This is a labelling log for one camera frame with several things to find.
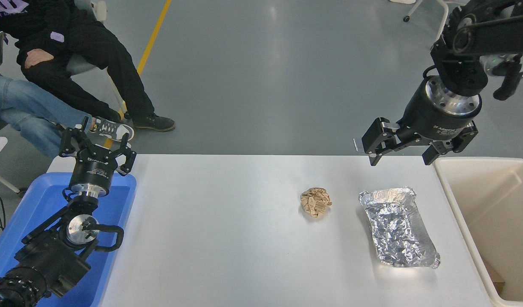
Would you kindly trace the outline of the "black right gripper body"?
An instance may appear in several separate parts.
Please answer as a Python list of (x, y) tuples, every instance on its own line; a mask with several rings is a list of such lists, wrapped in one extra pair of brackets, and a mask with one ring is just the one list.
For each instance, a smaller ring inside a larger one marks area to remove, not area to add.
[(430, 140), (448, 140), (466, 128), (481, 107), (480, 95), (461, 96), (440, 78), (425, 78), (406, 105), (400, 125)]

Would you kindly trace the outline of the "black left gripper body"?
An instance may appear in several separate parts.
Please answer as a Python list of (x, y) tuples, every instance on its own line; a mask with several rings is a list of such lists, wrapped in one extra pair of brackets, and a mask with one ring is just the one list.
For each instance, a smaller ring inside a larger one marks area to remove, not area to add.
[(77, 189), (80, 186), (94, 185), (109, 189), (116, 169), (116, 157), (108, 149), (97, 147), (91, 152), (84, 148), (76, 154), (76, 164), (69, 187)]

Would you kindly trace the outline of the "person's hand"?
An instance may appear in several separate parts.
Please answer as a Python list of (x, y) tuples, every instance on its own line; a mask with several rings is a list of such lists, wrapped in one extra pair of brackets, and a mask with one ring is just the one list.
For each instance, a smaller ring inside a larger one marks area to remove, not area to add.
[(49, 54), (47, 51), (44, 51), (43, 49), (33, 49), (31, 51), (27, 51), (27, 57), (24, 61), (23, 67), (25, 69), (29, 69), (37, 64), (40, 64), (41, 62), (51, 61), (53, 59), (54, 56)]

